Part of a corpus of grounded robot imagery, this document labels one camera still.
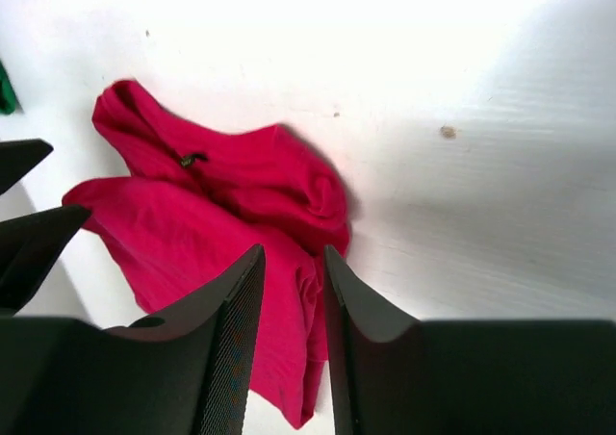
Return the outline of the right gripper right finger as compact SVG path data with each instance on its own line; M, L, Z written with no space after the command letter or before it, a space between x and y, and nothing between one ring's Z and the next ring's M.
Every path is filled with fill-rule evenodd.
M610 320L418 320L324 251L339 434L611 434Z

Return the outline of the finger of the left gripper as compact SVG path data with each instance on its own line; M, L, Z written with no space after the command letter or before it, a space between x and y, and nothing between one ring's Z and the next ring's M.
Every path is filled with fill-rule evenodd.
M90 217L62 206L1 223L1 308L22 309L37 293L65 246Z
M8 191L53 151L41 139L2 141L0 147L0 193Z

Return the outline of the red t shirt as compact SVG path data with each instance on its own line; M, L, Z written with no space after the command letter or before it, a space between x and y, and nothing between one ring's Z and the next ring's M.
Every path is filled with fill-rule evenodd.
M250 387L294 428L314 415L327 360L323 251L346 254L347 194L338 173L285 126L224 134L165 109L120 80L92 123L128 174L70 190L137 304L157 312L218 277L253 245L266 280Z

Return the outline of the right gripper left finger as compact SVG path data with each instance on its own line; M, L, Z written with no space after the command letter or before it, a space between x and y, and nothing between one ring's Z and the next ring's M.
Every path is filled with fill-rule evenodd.
M265 264L254 245L216 279L128 326L2 318L2 432L241 433Z

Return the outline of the green t shirt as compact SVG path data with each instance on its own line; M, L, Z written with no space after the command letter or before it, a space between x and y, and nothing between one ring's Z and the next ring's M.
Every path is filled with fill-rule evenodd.
M0 112L12 114L17 108L17 98L6 69L0 64Z

